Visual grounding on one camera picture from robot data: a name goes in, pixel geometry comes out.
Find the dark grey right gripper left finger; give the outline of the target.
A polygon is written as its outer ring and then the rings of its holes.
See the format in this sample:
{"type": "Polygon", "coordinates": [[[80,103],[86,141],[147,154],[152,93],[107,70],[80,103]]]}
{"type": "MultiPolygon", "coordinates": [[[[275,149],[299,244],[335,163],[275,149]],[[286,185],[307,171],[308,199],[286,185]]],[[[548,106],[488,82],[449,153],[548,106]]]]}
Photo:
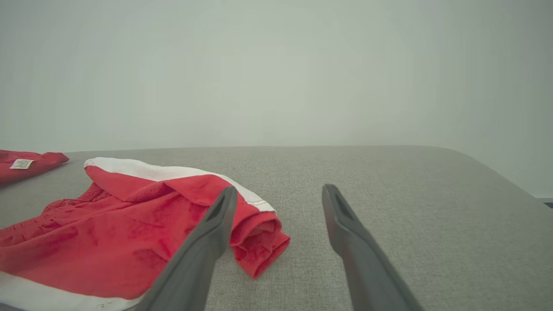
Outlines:
{"type": "Polygon", "coordinates": [[[137,311],[205,310],[216,261],[229,246],[237,198],[235,187],[221,191],[136,306],[137,311]]]}

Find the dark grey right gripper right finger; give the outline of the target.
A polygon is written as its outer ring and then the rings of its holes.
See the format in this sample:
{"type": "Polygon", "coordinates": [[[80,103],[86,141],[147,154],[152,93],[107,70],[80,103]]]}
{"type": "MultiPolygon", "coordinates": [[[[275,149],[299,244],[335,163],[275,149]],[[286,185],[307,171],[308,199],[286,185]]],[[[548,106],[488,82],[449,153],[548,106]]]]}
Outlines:
{"type": "Polygon", "coordinates": [[[420,303],[338,187],[322,187],[330,244],[342,258],[355,311],[421,311],[420,303]]]}

